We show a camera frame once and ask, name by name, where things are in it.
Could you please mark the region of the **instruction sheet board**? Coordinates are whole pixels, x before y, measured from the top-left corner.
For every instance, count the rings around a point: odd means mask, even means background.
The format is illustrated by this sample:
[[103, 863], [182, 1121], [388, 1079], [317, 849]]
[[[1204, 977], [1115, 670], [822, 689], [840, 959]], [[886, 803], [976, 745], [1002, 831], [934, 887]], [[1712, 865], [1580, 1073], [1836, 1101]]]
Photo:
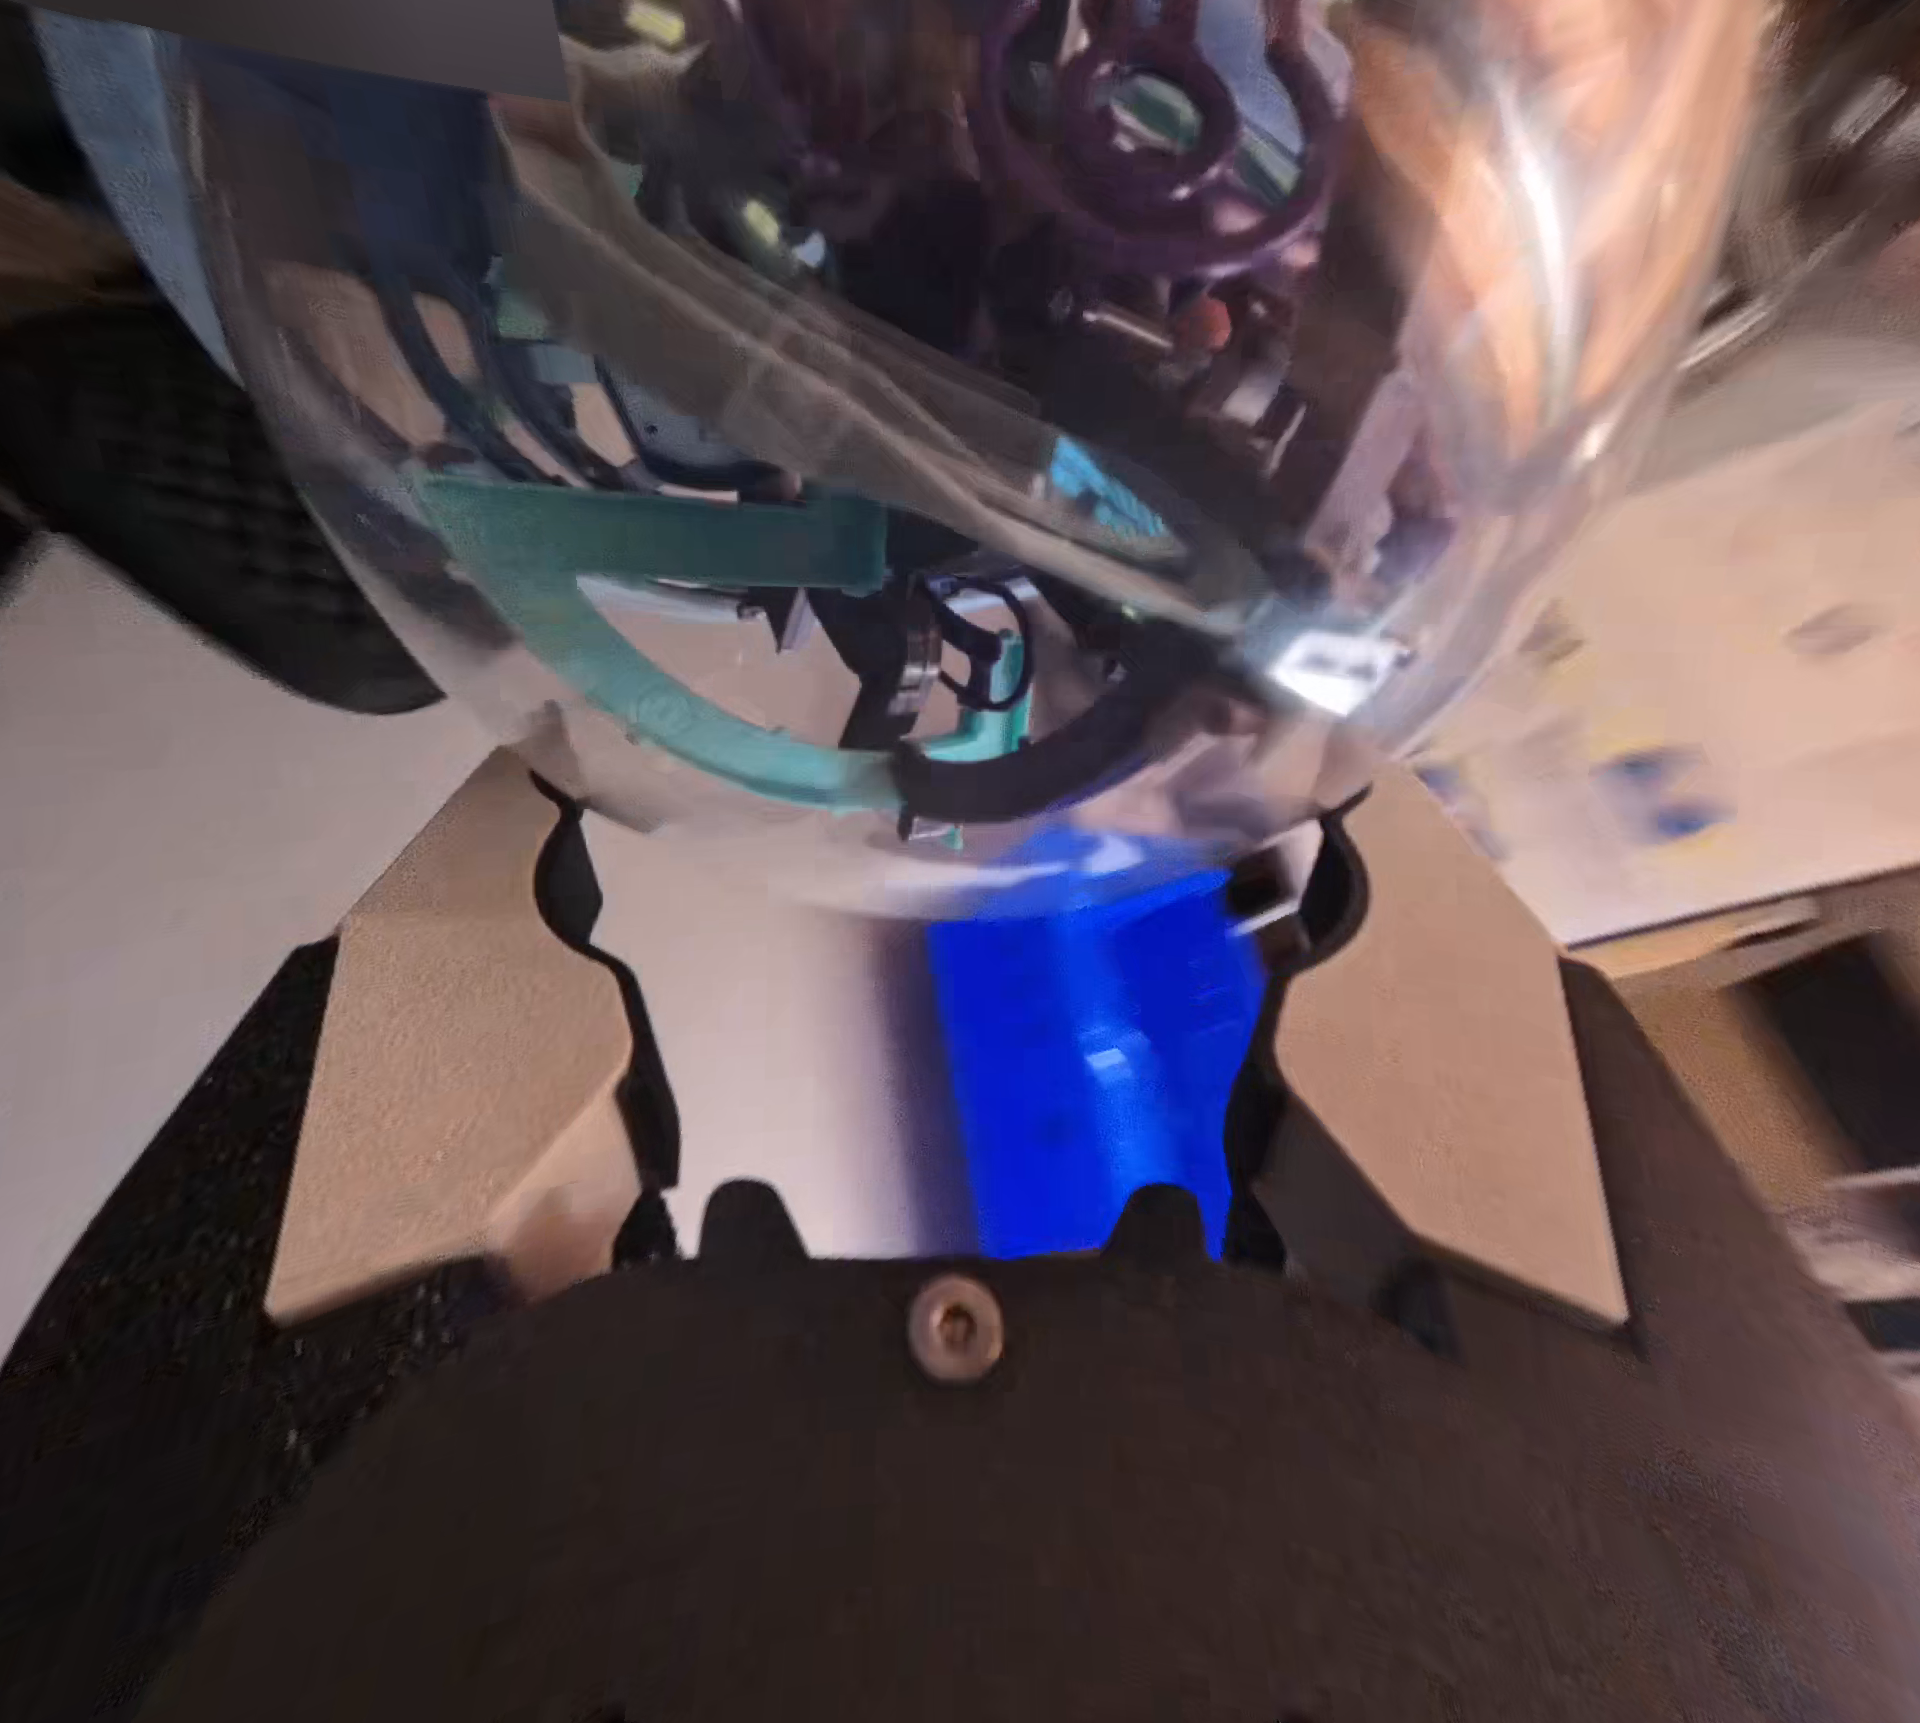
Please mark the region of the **instruction sheet board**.
[[1568, 945], [1911, 871], [1915, 354], [1790, 344], [1674, 408], [1414, 769]]

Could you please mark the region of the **clear maze ball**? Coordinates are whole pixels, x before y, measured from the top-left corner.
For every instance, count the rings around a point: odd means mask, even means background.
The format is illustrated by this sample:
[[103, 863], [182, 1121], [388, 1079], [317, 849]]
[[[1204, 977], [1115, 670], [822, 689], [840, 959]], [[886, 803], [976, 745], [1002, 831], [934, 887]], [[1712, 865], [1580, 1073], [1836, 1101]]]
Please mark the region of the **clear maze ball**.
[[240, 382], [426, 680], [837, 907], [1243, 863], [1645, 454], [1764, 0], [549, 0], [558, 92], [210, 42]]

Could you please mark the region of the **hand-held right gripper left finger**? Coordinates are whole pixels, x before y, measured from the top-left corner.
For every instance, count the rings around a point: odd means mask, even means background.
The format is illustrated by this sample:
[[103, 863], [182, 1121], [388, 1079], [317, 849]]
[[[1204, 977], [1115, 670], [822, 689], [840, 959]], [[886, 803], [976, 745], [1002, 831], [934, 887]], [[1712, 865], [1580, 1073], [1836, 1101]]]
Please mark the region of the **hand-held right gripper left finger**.
[[612, 1269], [641, 1197], [615, 973], [541, 915], [564, 809], [492, 757], [337, 931], [263, 1291], [303, 1325], [453, 1263], [519, 1301]]

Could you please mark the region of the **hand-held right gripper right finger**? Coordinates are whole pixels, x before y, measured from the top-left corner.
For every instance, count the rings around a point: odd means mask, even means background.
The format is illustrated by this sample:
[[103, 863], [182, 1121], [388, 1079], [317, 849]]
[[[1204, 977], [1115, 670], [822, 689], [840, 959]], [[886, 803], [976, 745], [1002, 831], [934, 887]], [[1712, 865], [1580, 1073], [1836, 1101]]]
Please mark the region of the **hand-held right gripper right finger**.
[[1251, 1179], [1286, 1269], [1376, 1305], [1422, 1267], [1628, 1319], [1557, 945], [1408, 771], [1326, 817]]

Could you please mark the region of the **blue plastic tray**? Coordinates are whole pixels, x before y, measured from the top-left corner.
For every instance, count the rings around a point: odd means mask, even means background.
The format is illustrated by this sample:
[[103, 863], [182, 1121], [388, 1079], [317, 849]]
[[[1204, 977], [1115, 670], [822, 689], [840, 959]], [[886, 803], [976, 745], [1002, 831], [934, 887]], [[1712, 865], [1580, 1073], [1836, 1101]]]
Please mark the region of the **blue plastic tray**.
[[1229, 1097], [1265, 995], [1226, 889], [1185, 845], [1060, 825], [925, 929], [986, 1255], [1097, 1249], [1144, 1185], [1187, 1191], [1222, 1253]]

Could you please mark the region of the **black mesh chair seat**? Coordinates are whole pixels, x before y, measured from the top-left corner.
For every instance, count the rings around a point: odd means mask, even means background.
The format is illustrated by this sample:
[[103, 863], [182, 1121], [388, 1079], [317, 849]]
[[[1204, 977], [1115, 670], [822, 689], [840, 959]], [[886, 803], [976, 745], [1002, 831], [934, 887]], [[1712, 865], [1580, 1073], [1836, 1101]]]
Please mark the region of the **black mesh chair seat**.
[[3, 496], [213, 648], [303, 701], [441, 701], [362, 596], [250, 398], [157, 300], [3, 326]]

